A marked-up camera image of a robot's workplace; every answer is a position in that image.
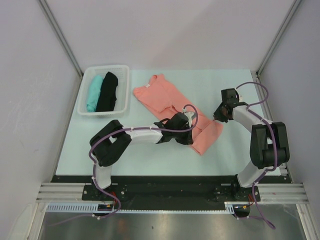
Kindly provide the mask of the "salmon pink polo shirt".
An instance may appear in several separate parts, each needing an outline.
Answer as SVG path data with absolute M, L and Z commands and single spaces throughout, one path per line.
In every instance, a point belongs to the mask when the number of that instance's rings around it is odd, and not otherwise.
M 181 112 L 185 105 L 192 104 L 174 84 L 165 79 L 163 74 L 153 75 L 148 84 L 134 88 L 133 95 L 158 120 L 171 118 L 177 112 Z M 199 108 L 196 110 L 198 122 L 192 130 L 191 148 L 203 155 L 220 137 L 223 125 L 210 120 Z

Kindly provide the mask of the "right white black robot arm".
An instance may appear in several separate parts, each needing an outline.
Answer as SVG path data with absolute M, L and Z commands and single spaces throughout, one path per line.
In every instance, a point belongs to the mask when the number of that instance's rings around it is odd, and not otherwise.
M 256 184 L 290 159 L 286 125 L 263 118 L 244 102 L 221 103 L 213 117 L 223 123 L 236 121 L 250 134 L 250 162 L 235 176 L 230 194 L 236 201 L 247 201 L 255 195 Z

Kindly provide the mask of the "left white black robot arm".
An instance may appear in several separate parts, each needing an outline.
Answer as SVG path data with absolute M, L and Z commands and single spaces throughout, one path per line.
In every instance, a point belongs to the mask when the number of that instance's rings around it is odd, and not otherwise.
M 124 127 L 112 120 L 89 141 L 89 158 L 93 161 L 93 194 L 100 200 L 110 196 L 112 166 L 129 145 L 163 144 L 175 140 L 181 145 L 192 145 L 192 130 L 198 123 L 193 111 L 176 113 L 150 126 Z

